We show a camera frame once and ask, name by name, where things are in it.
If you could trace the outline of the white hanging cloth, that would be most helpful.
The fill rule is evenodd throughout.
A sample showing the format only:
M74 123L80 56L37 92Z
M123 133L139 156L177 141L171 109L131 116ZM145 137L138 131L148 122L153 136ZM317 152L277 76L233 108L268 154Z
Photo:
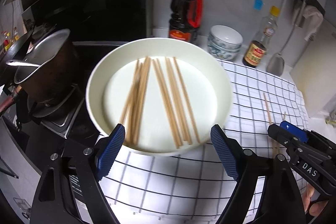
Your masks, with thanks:
M308 28L305 34L305 41L307 42L311 36L318 31L323 23L324 17L322 13L314 6L307 5L303 10L303 18L309 21Z

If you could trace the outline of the floral ceramic bowl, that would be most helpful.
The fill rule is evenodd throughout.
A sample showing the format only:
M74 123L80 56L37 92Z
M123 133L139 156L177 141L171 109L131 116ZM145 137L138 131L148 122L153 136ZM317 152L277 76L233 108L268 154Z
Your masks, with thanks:
M223 25L212 26L208 38L214 39L217 43L225 43L230 46L234 44L242 45L243 43L243 37L239 32Z
M231 61L236 58L238 53L240 52L240 48L236 50L228 50L223 47L217 46L216 44L208 44L207 45L208 52L215 58Z
M230 46L230 45L225 44L225 43L224 44L223 43L217 43L214 39L208 38L207 45L210 44L210 43L211 44L216 44L217 46L223 47L223 48L228 49L228 50L236 50L236 49L239 49L239 48L242 47L241 44L234 44L233 46Z

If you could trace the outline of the dark wok pan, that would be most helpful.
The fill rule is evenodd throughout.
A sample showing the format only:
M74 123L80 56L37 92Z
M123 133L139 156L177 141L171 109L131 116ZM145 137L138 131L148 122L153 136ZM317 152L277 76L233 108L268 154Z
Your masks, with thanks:
M54 106L67 96L76 64L70 30L58 30L35 44L25 60L9 60L6 65L16 67L15 89L1 103L1 114L26 92L35 102Z

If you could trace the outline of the small glass sauce bottle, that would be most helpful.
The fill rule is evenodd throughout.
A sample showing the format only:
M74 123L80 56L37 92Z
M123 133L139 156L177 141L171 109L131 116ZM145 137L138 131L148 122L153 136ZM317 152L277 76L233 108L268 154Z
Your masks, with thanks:
M255 68L260 64L260 61L267 52L270 40L277 31L277 20L280 15L280 9L272 6L269 15L262 18L260 28L253 37L248 50L243 57L245 66Z

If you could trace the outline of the bottom floral ceramic bowl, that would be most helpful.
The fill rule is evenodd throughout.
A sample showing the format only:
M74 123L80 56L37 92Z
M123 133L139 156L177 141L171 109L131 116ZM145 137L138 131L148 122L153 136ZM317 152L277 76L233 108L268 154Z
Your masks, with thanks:
M236 50L228 50L223 47L217 46L216 44L208 44L207 45L208 52L215 58L231 61L236 58L238 53L240 52L240 48Z

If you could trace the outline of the middle floral ceramic bowl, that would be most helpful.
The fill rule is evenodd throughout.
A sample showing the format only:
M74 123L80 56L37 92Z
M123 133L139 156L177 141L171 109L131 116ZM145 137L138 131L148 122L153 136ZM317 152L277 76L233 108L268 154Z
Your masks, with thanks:
M214 39L208 38L207 45L210 44L210 43L211 44L216 44L217 46L223 47L223 48L228 49L228 50L236 50L236 49L239 49L239 48L242 47L241 44L234 44L233 46L230 46L230 45L225 44L225 43L224 44L223 43L217 43Z

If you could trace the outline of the metal spatula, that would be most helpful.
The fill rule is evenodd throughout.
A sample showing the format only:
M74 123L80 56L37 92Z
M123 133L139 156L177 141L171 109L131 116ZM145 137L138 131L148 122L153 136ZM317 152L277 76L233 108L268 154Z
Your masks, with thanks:
M271 57L268 65L266 66L266 72L272 75L275 75L275 76L282 76L284 72L284 65L285 65L285 61L284 61L284 58L282 57L282 53L284 49L286 48L286 46L288 45L294 33L295 28L298 27L301 22L303 10L306 7L306 4L307 4L307 0L297 1L295 9L293 10L294 14L293 14L290 33L284 45L281 47L281 49Z

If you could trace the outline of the white cutting board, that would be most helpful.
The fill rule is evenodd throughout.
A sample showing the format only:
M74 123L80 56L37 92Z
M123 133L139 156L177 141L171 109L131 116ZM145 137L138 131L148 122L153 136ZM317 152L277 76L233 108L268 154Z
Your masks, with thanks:
M290 75L310 118L335 109L335 42L310 44Z

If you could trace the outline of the large soy sauce bottle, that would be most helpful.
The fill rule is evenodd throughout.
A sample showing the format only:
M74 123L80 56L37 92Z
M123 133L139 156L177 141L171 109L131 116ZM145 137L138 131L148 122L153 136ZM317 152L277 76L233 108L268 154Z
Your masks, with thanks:
M203 14L203 0L171 0L169 38L195 44Z

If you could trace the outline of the top floral ceramic bowl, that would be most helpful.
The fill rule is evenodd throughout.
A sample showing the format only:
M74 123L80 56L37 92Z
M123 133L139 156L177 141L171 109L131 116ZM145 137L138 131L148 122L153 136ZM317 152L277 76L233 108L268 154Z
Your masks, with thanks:
M212 26L208 38L214 39L217 43L225 43L230 46L234 44L242 45L243 43L243 37L239 32L223 25Z

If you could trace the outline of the black gas stove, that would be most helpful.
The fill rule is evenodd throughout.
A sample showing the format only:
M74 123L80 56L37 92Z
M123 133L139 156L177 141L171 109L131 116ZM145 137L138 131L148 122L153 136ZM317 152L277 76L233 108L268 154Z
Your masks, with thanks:
M120 42L76 42L76 78L53 107L23 96L3 116L23 155L41 172L31 223L117 223L96 179L96 143L104 137L92 123L85 88L95 65Z

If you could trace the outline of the large white round bowl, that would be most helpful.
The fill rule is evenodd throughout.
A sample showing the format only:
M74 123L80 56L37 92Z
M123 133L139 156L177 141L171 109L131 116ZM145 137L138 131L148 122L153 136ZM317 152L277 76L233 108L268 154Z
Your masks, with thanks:
M205 50L188 42L169 38L147 38L129 42L104 56L94 67L86 88L86 106L91 121L99 133L108 136L120 122L122 110L132 83L137 60L148 56L165 57L173 65L179 92L192 139L189 145L175 147L154 69L150 69L145 92L139 140L129 145L132 152L151 156L175 156L205 144L213 125L225 125L232 106L232 88L228 74L219 62ZM187 109L185 96L175 68L181 70L201 142L198 143Z

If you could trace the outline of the white black grid cloth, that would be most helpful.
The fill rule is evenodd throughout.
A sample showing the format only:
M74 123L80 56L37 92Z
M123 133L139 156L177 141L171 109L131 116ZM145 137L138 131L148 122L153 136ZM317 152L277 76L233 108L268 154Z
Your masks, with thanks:
M233 89L226 134L260 156L272 156L266 131L266 94L273 123L307 126L302 94L289 72L281 77L228 61L221 62ZM122 148L100 187L121 223L215 223L236 183L211 143L182 155L153 157Z

